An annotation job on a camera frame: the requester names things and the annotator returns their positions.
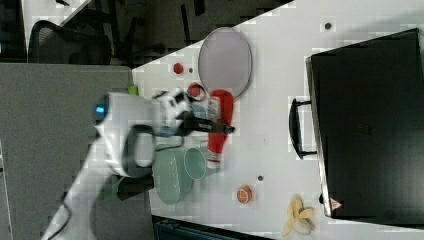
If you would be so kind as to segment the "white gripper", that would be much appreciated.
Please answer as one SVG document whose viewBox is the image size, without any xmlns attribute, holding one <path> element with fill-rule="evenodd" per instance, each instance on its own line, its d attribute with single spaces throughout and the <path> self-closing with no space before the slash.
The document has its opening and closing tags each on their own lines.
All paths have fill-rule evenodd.
<svg viewBox="0 0 424 240">
<path fill-rule="evenodd" d="M 160 107 L 159 134 L 163 137 L 188 136 L 193 131 L 218 134 L 235 131 L 233 126 L 195 117 L 192 104 L 182 89 L 158 91 L 152 100 Z"/>
</svg>

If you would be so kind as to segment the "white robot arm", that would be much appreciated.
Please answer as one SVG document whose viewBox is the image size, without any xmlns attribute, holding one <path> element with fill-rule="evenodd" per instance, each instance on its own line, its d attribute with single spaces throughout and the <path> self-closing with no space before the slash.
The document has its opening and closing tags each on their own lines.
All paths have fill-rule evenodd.
<svg viewBox="0 0 424 240">
<path fill-rule="evenodd" d="M 91 214 L 107 181 L 114 175 L 149 175 L 159 137 L 234 132 L 229 123 L 196 116 L 192 104 L 193 98 L 181 88 L 151 98 L 118 92 L 102 97 L 94 110 L 99 137 L 40 240 L 96 240 Z"/>
</svg>

